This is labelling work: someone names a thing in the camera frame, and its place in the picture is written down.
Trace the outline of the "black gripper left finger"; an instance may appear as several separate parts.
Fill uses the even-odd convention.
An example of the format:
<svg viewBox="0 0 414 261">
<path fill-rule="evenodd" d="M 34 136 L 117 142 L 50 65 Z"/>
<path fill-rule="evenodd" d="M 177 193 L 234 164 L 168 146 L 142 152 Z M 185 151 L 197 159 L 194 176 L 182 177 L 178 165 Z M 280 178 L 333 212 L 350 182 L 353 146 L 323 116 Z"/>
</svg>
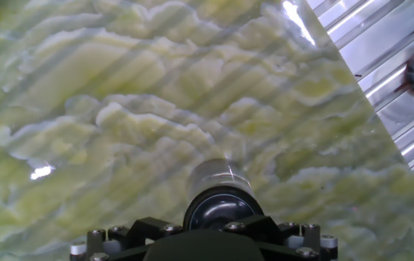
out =
<svg viewBox="0 0 414 261">
<path fill-rule="evenodd" d="M 152 217 L 138 219 L 130 226 L 93 229 L 85 241 L 70 246 L 70 261 L 143 260 L 150 248 L 147 239 L 157 241 L 182 232 L 181 225 Z"/>
</svg>

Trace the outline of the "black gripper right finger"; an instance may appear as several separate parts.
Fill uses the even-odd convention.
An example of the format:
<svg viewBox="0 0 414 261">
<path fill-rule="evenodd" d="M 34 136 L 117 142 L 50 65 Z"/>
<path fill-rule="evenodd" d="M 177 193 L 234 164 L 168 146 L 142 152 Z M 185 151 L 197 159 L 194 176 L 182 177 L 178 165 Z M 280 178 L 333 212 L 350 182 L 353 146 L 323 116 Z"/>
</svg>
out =
<svg viewBox="0 0 414 261">
<path fill-rule="evenodd" d="M 339 244 L 335 236 L 321 233 L 314 223 L 280 223 L 271 217 L 253 215 L 229 222 L 224 231 L 252 241 L 262 260 L 337 261 Z"/>
</svg>

